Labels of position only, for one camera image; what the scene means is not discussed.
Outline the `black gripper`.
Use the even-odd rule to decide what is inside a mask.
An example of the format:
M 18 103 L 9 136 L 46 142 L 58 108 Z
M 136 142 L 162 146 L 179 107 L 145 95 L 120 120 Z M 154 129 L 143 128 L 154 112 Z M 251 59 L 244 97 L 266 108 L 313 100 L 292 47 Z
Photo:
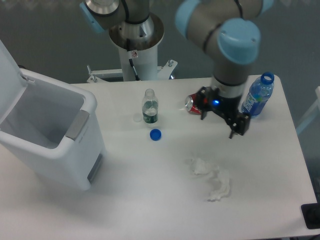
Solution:
M 200 119 L 204 120 L 208 112 L 213 112 L 230 127 L 229 139 L 243 136 L 250 126 L 251 116 L 238 110 L 240 97 L 223 97 L 217 87 L 203 86 L 196 92 L 195 104 L 201 110 Z

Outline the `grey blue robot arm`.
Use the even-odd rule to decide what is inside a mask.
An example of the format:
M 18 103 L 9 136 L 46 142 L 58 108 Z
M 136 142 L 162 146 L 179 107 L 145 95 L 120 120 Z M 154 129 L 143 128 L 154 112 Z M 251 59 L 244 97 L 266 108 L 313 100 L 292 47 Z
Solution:
M 202 118 L 208 112 L 220 116 L 232 135 L 244 135 L 251 120 L 238 107 L 260 49 L 261 33 L 252 19 L 272 6 L 271 0 L 185 0 L 175 14 L 180 34 L 214 62 L 210 86 L 198 90 L 190 104 Z M 84 0 L 79 7 L 94 31 L 108 31 L 125 81 L 158 78 L 157 47 L 164 24 L 149 1 Z

